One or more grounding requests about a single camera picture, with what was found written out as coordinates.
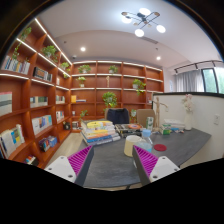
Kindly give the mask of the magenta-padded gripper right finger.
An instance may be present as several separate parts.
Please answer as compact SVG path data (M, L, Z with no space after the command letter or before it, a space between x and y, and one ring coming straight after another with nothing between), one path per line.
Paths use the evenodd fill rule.
M168 157L156 157L136 145L133 146L133 158L143 186L180 170Z

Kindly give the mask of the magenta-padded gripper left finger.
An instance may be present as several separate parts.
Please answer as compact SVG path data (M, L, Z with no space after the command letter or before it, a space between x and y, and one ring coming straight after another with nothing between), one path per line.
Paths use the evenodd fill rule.
M83 186L93 155L94 148L88 146L69 157L59 156L45 168L45 171L75 183L76 185Z

